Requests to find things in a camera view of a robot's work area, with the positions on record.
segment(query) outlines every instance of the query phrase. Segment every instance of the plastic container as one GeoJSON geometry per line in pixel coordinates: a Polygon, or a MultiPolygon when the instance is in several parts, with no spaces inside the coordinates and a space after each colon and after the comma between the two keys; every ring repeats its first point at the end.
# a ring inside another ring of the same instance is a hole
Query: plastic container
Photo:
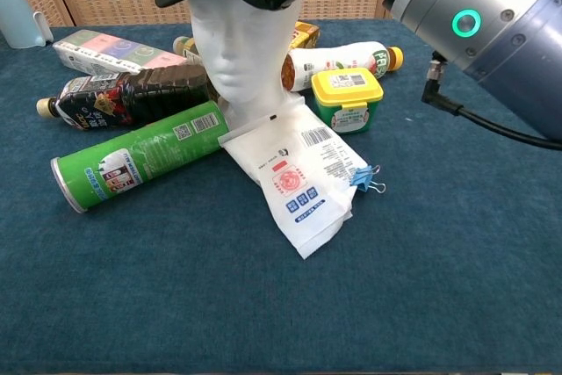
{"type": "Polygon", "coordinates": [[[369,130],[383,89],[367,68],[325,70],[312,77],[319,117],[336,133],[369,130]]]}
{"type": "Polygon", "coordinates": [[[39,100],[37,112],[81,130],[146,125],[208,101],[209,84],[205,68],[187,64],[137,75],[83,76],[69,81],[58,97],[39,100]]]}
{"type": "Polygon", "coordinates": [[[367,68],[379,79],[401,68],[404,54],[398,47],[386,48],[377,41],[333,48],[295,48],[285,58],[281,79],[288,91],[311,88],[312,77],[331,69],[367,68]]]}
{"type": "Polygon", "coordinates": [[[79,213],[220,149],[228,132],[209,101],[74,154],[51,160],[54,177],[79,213]]]}

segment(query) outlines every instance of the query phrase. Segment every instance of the white mannequin head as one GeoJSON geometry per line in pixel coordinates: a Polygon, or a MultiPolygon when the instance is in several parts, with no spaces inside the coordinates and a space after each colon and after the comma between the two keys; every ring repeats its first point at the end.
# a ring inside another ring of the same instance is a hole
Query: white mannequin head
{"type": "Polygon", "coordinates": [[[189,0],[195,43],[231,129],[273,113],[290,94],[281,68],[301,1],[263,11],[243,0],[189,0]]]}

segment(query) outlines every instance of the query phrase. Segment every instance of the white plastic bottle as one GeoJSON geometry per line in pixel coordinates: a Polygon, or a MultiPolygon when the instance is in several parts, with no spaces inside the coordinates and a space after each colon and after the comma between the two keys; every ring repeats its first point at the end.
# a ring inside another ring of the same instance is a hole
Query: white plastic bottle
{"type": "Polygon", "coordinates": [[[376,78],[398,70],[404,54],[398,47],[386,48],[377,41],[366,41],[334,48],[294,48],[285,58],[283,86],[301,91],[312,86],[313,75],[330,69],[367,68],[376,78]]]}

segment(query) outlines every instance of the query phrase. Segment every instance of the light blue cup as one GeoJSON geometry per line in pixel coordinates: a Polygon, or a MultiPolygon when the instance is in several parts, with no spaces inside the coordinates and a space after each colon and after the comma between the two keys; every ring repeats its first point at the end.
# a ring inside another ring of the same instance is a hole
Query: light blue cup
{"type": "Polygon", "coordinates": [[[45,46],[54,40],[45,15],[33,12],[27,0],[0,0],[0,32],[12,48],[45,46]]]}

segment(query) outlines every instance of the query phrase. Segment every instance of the table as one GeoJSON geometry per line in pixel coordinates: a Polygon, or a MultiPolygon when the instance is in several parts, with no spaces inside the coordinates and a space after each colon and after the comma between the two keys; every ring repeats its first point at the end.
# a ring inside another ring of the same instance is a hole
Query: table
{"type": "MultiPolygon", "coordinates": [[[[306,261],[224,151],[75,213],[50,159],[126,129],[41,119],[81,74],[0,40],[1,372],[562,371],[562,155],[423,104],[431,49],[400,24],[319,24],[319,47],[406,59],[370,132],[344,138],[387,192],[359,192],[306,261]]],[[[191,35],[92,29],[168,50],[191,35]]],[[[529,130],[454,67],[443,92],[529,130]]]]}

